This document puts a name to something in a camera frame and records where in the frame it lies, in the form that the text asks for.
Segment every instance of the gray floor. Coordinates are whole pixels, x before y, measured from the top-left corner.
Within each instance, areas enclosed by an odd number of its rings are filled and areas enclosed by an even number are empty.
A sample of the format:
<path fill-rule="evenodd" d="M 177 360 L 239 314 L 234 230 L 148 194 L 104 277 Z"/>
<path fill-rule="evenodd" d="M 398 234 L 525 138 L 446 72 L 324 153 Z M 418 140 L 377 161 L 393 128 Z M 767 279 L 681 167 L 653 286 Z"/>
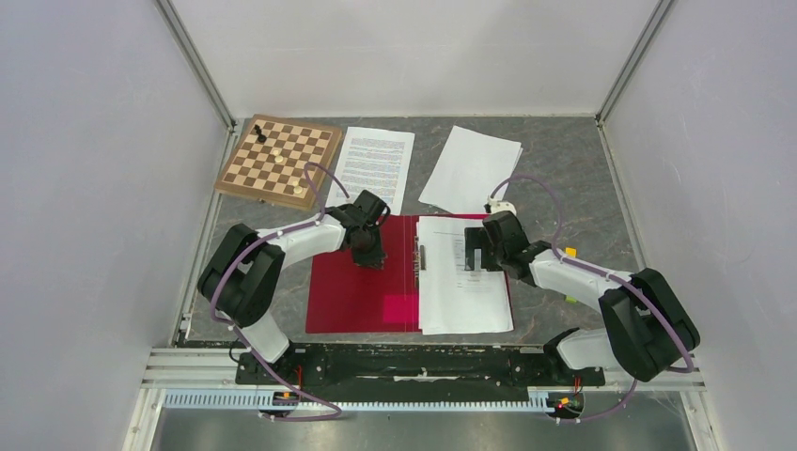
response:
<path fill-rule="evenodd" d="M 588 117 L 372 117 L 311 119 L 345 130 L 349 126 L 414 132 L 415 143 L 402 214 L 441 212 L 418 202 L 418 197 L 437 162 L 451 127 L 461 127 L 523 143 L 524 153 L 516 173 L 534 174 L 547 180 L 565 206 L 561 246 L 578 249 L 580 258 L 605 267 L 636 269 L 631 243 L 615 187 L 603 154 L 594 120 Z M 324 192 L 328 190 L 326 181 Z M 533 183 L 513 183 L 506 199 L 518 209 L 518 216 L 533 241 L 549 240 L 555 230 L 551 200 Z M 223 196 L 213 231 L 211 250 L 227 230 L 243 222 L 253 228 L 276 227 L 309 217 L 306 212 L 259 204 Z M 582 305 L 565 303 L 552 291 L 512 283 L 510 286 L 515 330 L 504 334 L 431 335 L 421 334 L 306 334 L 305 316 L 310 261 L 287 268 L 280 276 L 272 311 L 280 327 L 298 342 L 382 342 L 382 343 L 514 343 L 541 344 L 571 327 L 601 326 L 598 314 Z M 195 303 L 191 340 L 233 339 L 226 328 L 211 322 L 208 302 Z"/>
<path fill-rule="evenodd" d="M 586 395 L 586 414 L 617 395 Z M 636 394 L 602 420 L 556 426 L 537 413 L 354 413 L 329 422 L 280 424 L 247 411 L 166 409 L 153 450 L 695 450 L 679 394 Z"/>

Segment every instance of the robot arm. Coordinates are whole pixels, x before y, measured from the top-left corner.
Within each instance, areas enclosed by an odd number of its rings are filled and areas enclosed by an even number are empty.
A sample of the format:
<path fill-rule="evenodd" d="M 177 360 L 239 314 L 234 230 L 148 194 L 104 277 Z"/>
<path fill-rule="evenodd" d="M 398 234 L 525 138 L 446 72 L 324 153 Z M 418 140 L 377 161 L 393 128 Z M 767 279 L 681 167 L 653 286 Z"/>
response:
<path fill-rule="evenodd" d="M 199 277 L 197 288 L 210 299 L 230 262 L 258 238 L 276 233 L 276 238 L 242 262 L 251 263 L 248 271 L 238 268 L 233 272 L 216 305 L 238 326 L 246 341 L 273 363 L 290 344 L 269 311 L 279 273 L 298 261 L 338 250 L 351 250 L 359 266 L 380 269 L 385 255 L 379 229 L 389 215 L 390 209 L 378 196 L 364 191 L 353 204 L 327 209 L 320 220 L 280 229 L 290 233 L 235 225 Z"/>
<path fill-rule="evenodd" d="M 555 347 L 569 368 L 621 366 L 636 379 L 650 381 L 680 358 L 664 326 L 652 315 L 644 314 L 645 305 L 620 281 L 641 290 L 687 350 L 699 344 L 695 325 L 659 272 L 650 268 L 634 274 L 613 272 L 571 257 L 566 263 L 551 244 L 529 243 L 513 210 L 498 211 L 483 220 L 483 227 L 465 230 L 466 269 L 474 269 L 478 250 L 481 269 L 504 271 L 533 287 L 572 296 L 600 312 L 606 329 L 573 329 L 546 345 Z"/>

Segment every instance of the black mounting plate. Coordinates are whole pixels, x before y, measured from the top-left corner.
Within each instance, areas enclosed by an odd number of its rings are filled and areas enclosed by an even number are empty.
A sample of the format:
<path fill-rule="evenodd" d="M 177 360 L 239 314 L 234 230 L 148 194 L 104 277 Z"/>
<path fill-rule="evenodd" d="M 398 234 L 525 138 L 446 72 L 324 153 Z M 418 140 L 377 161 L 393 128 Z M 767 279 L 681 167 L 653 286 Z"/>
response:
<path fill-rule="evenodd" d="M 311 395 L 338 402 L 526 401 L 527 387 L 603 386 L 602 370 L 562 369 L 539 348 L 477 345 L 292 344 L 273 364 Z M 418 378 L 440 378 L 435 381 Z M 251 353 L 239 385 L 276 383 Z"/>

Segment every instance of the yellow connector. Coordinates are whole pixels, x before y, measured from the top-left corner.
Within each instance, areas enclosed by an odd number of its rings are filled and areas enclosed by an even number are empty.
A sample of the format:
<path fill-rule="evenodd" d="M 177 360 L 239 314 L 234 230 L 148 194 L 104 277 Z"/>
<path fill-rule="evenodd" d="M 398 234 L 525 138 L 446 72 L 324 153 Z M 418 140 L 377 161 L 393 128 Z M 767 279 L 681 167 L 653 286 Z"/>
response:
<path fill-rule="evenodd" d="M 575 256 L 576 256 L 575 248 L 574 247 L 566 247 L 565 248 L 565 254 L 567 254 L 568 257 L 575 258 Z M 573 297 L 571 297 L 571 296 L 565 296 L 565 302 L 566 303 L 578 303 L 578 300 L 573 298 Z"/>

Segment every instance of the gray table surface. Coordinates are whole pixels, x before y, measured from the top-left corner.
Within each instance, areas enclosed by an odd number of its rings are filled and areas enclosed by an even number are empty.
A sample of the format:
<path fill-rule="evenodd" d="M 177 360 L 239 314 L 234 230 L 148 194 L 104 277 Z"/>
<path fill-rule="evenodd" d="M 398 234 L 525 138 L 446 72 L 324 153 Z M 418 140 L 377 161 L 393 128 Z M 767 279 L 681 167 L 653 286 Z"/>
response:
<path fill-rule="evenodd" d="M 401 214 L 443 212 L 418 197 L 437 163 L 451 127 L 460 127 L 522 143 L 524 152 L 515 174 L 533 174 L 548 181 L 565 208 L 560 247 L 578 250 L 578 257 L 607 268 L 634 271 L 633 251 L 608 163 L 594 120 L 589 117 L 335 117 L 309 121 L 343 128 L 372 127 L 415 133 L 413 157 Z M 329 189 L 324 183 L 323 192 Z M 555 209 L 548 195 L 532 182 L 514 182 L 506 200 L 514 203 L 531 241 L 549 240 L 555 230 Z M 260 204 L 223 195 L 213 230 L 213 251 L 237 223 L 271 228 L 308 218 L 305 211 Z M 306 334 L 310 260 L 286 268 L 272 303 L 273 315 L 296 342 L 542 344 L 560 332 L 602 326 L 600 315 L 581 304 L 564 302 L 553 291 L 510 282 L 515 328 L 502 334 Z M 211 322 L 209 303 L 195 301 L 190 340 L 228 341 L 234 335 Z"/>

